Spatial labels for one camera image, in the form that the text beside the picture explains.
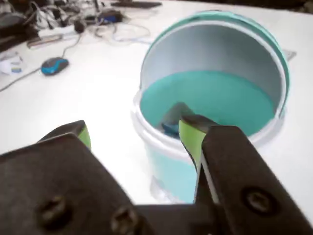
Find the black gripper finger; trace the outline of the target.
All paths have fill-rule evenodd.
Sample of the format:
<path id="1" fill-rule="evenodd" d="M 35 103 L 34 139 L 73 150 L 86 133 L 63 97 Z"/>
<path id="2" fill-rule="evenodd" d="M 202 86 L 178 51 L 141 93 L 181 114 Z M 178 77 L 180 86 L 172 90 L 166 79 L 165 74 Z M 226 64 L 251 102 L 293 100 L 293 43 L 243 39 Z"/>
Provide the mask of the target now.
<path id="1" fill-rule="evenodd" d="M 201 115 L 179 121 L 197 173 L 194 203 L 215 216 L 213 235 L 310 235 L 313 229 L 242 130 Z"/>
<path id="2" fill-rule="evenodd" d="M 149 235 L 119 183 L 73 134 L 0 157 L 3 235 Z"/>

